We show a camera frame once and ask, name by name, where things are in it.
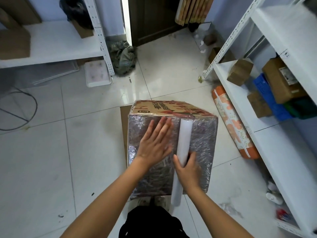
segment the wire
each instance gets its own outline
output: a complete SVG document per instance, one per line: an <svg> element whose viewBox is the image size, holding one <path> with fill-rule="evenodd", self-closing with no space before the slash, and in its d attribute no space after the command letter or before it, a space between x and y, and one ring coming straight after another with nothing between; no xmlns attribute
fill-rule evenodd
<svg viewBox="0 0 317 238"><path fill-rule="evenodd" d="M10 112L8 112L8 111L6 111L6 110L0 108L0 111L3 111L3 112L5 112L5 113L7 113L7 114L10 114L10 115L12 115L12 116L15 116L15 117L17 117L17 118L20 118L20 119L26 121L26 123L20 125L20 126L17 127L17 128L12 128L12 129L2 129L2 128L0 128L0 131L12 131L12 130L16 130L16 129L18 129L18 128L23 127L24 125L28 124L28 123L34 118L34 116L35 116L35 114L36 114L36 112L37 112L37 101L36 101L35 97L34 97L33 95L31 95L30 93L26 93L26 92L24 92L24 91L22 91L22 90L20 90L20 89L18 89L18 88L16 88L16 87L14 87L14 88L15 88L16 90L18 90L18 91L10 92L10 93L8 93L7 95L10 95L10 94L20 94L20 93L21 93L21 94L25 94L25 95L27 95L27 96L30 96L30 97L33 98L33 100L35 101L35 111L34 111L34 114L32 115L32 117L31 117L29 120L27 120L27 119L24 119L24 118L22 118L22 117L19 117L19 116L13 114L13 113L10 113Z"/></svg>

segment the orange floral bag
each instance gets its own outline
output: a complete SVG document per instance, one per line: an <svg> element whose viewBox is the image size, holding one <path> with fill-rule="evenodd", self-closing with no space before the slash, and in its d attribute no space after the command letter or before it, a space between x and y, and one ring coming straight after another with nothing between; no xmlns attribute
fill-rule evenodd
<svg viewBox="0 0 317 238"><path fill-rule="evenodd" d="M224 87L218 86L212 90L212 97L241 156L246 159L259 158L260 154L254 146L247 130L243 126L239 115L224 90Z"/></svg>

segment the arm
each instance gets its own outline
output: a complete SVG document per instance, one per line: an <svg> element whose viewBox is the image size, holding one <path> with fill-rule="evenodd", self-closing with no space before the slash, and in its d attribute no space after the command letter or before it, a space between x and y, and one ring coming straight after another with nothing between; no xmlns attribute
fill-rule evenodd
<svg viewBox="0 0 317 238"><path fill-rule="evenodd" d="M195 152L191 154L184 168L181 167L176 155L173 157L173 162L180 183L196 206L213 238L253 237L200 188L201 168L196 163Z"/></svg>
<svg viewBox="0 0 317 238"><path fill-rule="evenodd" d="M153 124L152 120L131 165L75 219L61 238L108 237L139 180L172 151L170 146L166 147L172 120L162 117L152 133Z"/></svg>

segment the white cardboard tube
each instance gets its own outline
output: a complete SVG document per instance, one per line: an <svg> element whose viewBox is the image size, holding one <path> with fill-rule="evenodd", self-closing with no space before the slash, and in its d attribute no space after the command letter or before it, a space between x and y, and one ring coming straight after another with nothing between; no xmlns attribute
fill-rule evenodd
<svg viewBox="0 0 317 238"><path fill-rule="evenodd" d="M176 155L177 155L182 167L185 166L187 158L188 158L189 144L191 141L191 134L192 134L192 126L193 126L192 119L181 119L180 120L180 128L179 128L179 136L178 136L178 145L177 145ZM180 205L180 200L182 198L182 194L183 194L183 187L180 184L180 181L177 177L176 171L174 171L172 197L171 197L172 206L179 206Z"/></svg>

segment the human hand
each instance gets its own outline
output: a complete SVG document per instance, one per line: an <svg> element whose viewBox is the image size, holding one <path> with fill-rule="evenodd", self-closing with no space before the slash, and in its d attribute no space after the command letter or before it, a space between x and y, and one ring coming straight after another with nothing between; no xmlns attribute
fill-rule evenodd
<svg viewBox="0 0 317 238"><path fill-rule="evenodd" d="M180 183L184 190L189 194L196 188L200 189L201 168L196 162L196 152L191 153L186 166L183 168L177 155L173 156L174 167Z"/></svg>
<svg viewBox="0 0 317 238"><path fill-rule="evenodd" d="M174 128L172 119L162 117L152 133L153 125L154 120L151 120L134 158L141 161L146 169L150 169L172 152L172 146L167 146Z"/></svg>

